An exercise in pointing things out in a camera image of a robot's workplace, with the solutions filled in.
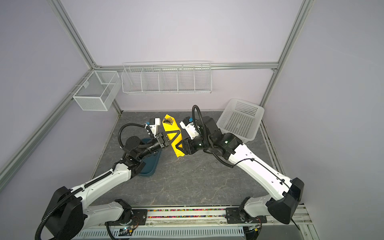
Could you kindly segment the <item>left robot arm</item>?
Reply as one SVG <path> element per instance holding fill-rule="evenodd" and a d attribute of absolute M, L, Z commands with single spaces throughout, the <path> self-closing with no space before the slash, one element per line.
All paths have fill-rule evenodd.
<path fill-rule="evenodd" d="M 145 159 L 173 144 L 181 135 L 178 124 L 163 122 L 164 131 L 154 119 L 144 125 L 128 123 L 118 132 L 118 143 L 123 156 L 105 173 L 73 188 L 57 189 L 42 217 L 35 239 L 42 238 L 43 229 L 49 230 L 54 240 L 71 240 L 82 230 L 112 222 L 123 225 L 139 225 L 132 206 L 122 199 L 92 206 L 92 203 L 114 187 L 139 175 L 145 167 Z"/>

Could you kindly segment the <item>white perforated plastic basket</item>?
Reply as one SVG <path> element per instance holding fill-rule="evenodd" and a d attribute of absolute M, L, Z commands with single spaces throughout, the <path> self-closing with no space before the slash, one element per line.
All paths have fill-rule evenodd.
<path fill-rule="evenodd" d="M 256 104 L 231 99 L 217 121 L 222 133 L 231 133 L 244 143 L 255 139 L 263 119 L 265 109 Z"/>

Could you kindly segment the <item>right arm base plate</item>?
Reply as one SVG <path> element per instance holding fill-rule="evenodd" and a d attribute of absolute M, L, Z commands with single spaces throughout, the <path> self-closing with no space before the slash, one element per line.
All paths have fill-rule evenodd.
<path fill-rule="evenodd" d="M 225 218 L 228 224 L 264 224 L 267 223 L 266 216 L 251 217 L 239 208 L 225 208 Z"/>

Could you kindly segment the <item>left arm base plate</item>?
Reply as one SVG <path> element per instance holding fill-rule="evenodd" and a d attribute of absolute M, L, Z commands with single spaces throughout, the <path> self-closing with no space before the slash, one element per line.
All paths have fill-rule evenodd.
<path fill-rule="evenodd" d="M 123 215 L 116 221 L 109 222 L 110 226 L 143 226 L 146 224 L 147 209 L 133 209 L 124 211 Z"/>

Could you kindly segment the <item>silver fork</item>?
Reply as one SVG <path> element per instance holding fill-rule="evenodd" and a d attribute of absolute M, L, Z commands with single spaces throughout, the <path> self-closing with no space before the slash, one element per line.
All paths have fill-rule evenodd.
<path fill-rule="evenodd" d="M 173 125 L 174 120 L 172 118 L 164 118 L 163 123 Z"/>

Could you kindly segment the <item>teal plastic tray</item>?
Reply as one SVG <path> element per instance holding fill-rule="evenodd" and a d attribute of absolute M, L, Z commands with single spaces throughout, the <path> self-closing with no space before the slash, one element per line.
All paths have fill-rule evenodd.
<path fill-rule="evenodd" d="M 154 139 L 140 139 L 137 150 L 139 166 L 136 167 L 135 174 L 142 177 L 152 176 L 160 160 L 160 144 Z"/>

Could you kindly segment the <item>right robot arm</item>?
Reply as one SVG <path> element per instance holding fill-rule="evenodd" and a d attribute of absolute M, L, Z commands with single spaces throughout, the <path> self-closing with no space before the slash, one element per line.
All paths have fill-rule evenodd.
<path fill-rule="evenodd" d="M 256 180 L 268 194 L 263 197 L 246 197 L 238 208 L 241 222 L 250 222 L 258 216 L 270 215 L 282 224 L 289 224 L 301 202 L 304 182 L 290 179 L 274 170 L 256 156 L 247 145 L 232 133 L 222 133 L 216 122 L 203 116 L 197 105 L 191 117 L 181 123 L 182 140 L 176 148 L 185 155 L 203 151 L 214 156 L 228 168 L 240 168 Z"/>

